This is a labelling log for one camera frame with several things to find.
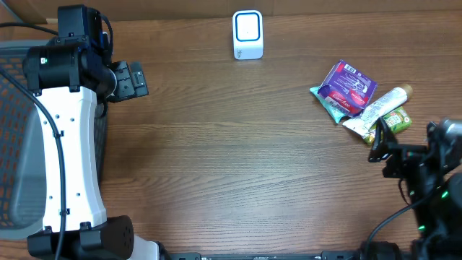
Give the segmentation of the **green yellow snack packet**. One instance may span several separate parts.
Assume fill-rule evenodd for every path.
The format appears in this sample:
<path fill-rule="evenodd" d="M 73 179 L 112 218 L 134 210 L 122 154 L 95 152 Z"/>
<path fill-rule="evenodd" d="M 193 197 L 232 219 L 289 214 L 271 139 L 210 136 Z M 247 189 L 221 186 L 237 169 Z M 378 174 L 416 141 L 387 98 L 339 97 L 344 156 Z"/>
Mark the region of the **green yellow snack packet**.
<path fill-rule="evenodd" d="M 408 129 L 412 125 L 412 119 L 402 106 L 395 108 L 390 113 L 383 116 L 388 128 L 393 134 L 400 133 Z M 371 128 L 362 136 L 362 139 L 368 144 L 372 145 L 375 140 L 376 124 L 374 123 Z"/>

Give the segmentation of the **white conditioner tube gold cap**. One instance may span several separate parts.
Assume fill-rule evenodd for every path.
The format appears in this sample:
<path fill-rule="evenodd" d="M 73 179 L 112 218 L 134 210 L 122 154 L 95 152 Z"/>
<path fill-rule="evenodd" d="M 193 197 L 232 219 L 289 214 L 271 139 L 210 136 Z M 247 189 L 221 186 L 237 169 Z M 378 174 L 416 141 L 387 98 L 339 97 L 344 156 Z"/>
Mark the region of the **white conditioner tube gold cap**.
<path fill-rule="evenodd" d="M 366 135 L 376 121 L 395 108 L 403 105 L 413 95 L 413 88 L 409 84 L 401 84 L 368 105 L 362 114 L 343 122 L 343 126 L 360 136 Z"/>

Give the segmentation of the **mint green wipes packet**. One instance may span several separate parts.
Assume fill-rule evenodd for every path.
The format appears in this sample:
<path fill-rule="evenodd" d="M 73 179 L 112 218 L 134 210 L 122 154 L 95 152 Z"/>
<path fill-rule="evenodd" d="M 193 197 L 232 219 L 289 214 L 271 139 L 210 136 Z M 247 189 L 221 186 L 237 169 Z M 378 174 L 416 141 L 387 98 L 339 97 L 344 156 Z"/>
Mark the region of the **mint green wipes packet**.
<path fill-rule="evenodd" d="M 318 101 L 321 103 L 321 105 L 326 109 L 326 111 L 329 113 L 329 115 L 332 117 L 334 120 L 335 124 L 339 124 L 340 120 L 346 116 L 345 113 L 343 113 L 341 110 L 339 110 L 337 107 L 334 105 L 328 103 L 324 98 L 322 98 L 318 94 L 318 90 L 320 89 L 320 86 L 316 87 L 311 87 L 310 92 L 318 99 Z"/>

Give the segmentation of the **purple Carefree pad pack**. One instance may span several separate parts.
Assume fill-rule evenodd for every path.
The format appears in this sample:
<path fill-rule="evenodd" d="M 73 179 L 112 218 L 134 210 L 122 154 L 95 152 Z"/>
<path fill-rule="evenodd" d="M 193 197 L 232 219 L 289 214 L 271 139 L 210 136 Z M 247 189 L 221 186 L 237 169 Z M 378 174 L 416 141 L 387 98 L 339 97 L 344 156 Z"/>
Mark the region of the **purple Carefree pad pack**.
<path fill-rule="evenodd" d="M 346 116 L 358 116 L 372 100 L 378 83 L 347 62 L 335 64 L 317 94 Z"/>

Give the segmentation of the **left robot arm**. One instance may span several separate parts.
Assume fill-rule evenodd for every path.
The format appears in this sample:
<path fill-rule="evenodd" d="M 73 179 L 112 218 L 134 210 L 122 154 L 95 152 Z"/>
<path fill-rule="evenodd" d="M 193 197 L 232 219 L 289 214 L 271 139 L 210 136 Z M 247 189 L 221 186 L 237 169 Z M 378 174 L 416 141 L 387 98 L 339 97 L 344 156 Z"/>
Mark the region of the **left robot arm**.
<path fill-rule="evenodd" d="M 109 217 L 97 179 L 99 104 L 148 94 L 139 63 L 113 61 L 108 18 L 85 5 L 58 8 L 58 32 L 23 62 L 26 93 L 43 133 L 46 199 L 43 227 L 27 239 L 38 259 L 160 260 L 158 243 L 140 238 L 130 217 Z"/>

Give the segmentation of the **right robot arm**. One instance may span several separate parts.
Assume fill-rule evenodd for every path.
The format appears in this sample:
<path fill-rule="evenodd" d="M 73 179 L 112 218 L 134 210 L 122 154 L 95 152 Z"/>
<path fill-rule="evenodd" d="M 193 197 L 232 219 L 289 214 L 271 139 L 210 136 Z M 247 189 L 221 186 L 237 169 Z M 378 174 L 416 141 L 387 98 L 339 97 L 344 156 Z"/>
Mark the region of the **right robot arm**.
<path fill-rule="evenodd" d="M 444 118 L 427 125 L 427 144 L 401 144 L 383 118 L 376 122 L 369 161 L 384 161 L 383 175 L 405 183 L 401 193 L 409 204 L 387 217 L 358 250 L 359 259 L 405 259 L 395 243 L 374 237 L 389 222 L 414 211 L 419 238 L 411 243 L 410 259 L 461 258 L 461 121 Z"/>

